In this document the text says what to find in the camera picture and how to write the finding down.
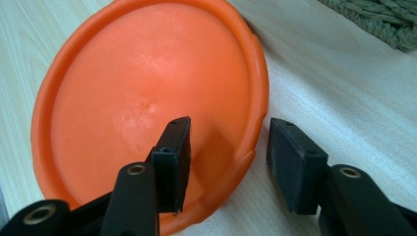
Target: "table surface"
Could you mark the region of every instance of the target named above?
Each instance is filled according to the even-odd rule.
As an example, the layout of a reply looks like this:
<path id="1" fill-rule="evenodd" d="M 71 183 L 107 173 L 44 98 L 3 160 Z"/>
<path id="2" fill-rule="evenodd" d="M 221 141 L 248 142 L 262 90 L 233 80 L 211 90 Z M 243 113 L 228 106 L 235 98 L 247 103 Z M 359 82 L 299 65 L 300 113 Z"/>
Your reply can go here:
<path id="1" fill-rule="evenodd" d="M 71 33 L 108 0 L 0 1 L 0 183 L 10 215 L 43 198 L 30 120 L 39 86 Z M 393 202 L 417 211 L 417 51 L 389 48 L 319 1 L 232 0 L 260 38 L 269 110 L 257 156 L 212 216 L 178 235 L 319 235 L 316 216 L 288 213 L 266 166 L 268 124 L 297 124 L 329 165 L 367 171 Z"/>

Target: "woven mat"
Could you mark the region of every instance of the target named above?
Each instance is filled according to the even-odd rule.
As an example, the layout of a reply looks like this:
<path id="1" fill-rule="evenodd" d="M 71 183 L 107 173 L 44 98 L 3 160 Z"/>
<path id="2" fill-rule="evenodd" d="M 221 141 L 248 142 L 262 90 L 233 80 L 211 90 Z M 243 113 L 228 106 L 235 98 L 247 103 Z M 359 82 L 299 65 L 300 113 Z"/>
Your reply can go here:
<path id="1" fill-rule="evenodd" d="M 417 48 L 415 0 L 319 0 L 393 48 Z"/>

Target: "orange plastic disc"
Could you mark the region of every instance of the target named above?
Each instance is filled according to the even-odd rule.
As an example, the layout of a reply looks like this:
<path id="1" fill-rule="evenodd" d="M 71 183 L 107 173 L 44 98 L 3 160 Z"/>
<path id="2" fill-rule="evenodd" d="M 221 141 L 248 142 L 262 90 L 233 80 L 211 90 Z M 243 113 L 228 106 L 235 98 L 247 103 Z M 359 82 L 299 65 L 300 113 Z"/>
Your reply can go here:
<path id="1" fill-rule="evenodd" d="M 143 161 L 167 122 L 192 119 L 184 211 L 162 234 L 201 222 L 235 190 L 268 110 L 257 38 L 225 1 L 115 1 L 62 47 L 40 88 L 31 143 L 47 199 L 71 208 L 109 191 Z"/>

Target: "white table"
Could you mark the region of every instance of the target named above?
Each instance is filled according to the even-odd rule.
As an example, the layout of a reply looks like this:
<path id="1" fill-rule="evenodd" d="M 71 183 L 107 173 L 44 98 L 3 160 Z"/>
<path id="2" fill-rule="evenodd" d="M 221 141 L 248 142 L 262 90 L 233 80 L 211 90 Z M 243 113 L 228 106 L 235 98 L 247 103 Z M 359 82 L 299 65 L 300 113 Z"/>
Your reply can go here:
<path id="1" fill-rule="evenodd" d="M 30 119 L 54 56 L 109 3 L 0 1 L 0 183 L 9 214 L 42 199 Z M 319 235 L 315 216 L 288 213 L 269 179 L 270 117 L 303 129 L 329 164 L 368 172 L 390 200 L 417 211 L 417 51 L 403 53 L 315 0 L 233 0 L 268 62 L 269 113 L 257 156 L 230 199 L 179 235 Z"/>

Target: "black plastic bracket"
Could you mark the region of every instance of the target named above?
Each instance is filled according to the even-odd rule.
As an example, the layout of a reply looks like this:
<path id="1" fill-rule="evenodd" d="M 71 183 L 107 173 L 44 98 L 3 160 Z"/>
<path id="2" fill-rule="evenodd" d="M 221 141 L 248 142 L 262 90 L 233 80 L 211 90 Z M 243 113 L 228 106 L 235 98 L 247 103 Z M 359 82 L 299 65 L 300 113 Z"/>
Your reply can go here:
<path id="1" fill-rule="evenodd" d="M 190 117 L 168 123 L 146 162 L 123 167 L 113 192 L 70 211 L 59 200 L 19 211 L 0 236 L 159 235 L 160 212 L 183 209 L 191 164 Z"/>
<path id="2" fill-rule="evenodd" d="M 267 164 L 290 211 L 316 214 L 320 205 L 323 235 L 417 234 L 417 214 L 391 203 L 367 173 L 327 161 L 297 126 L 270 120 Z"/>

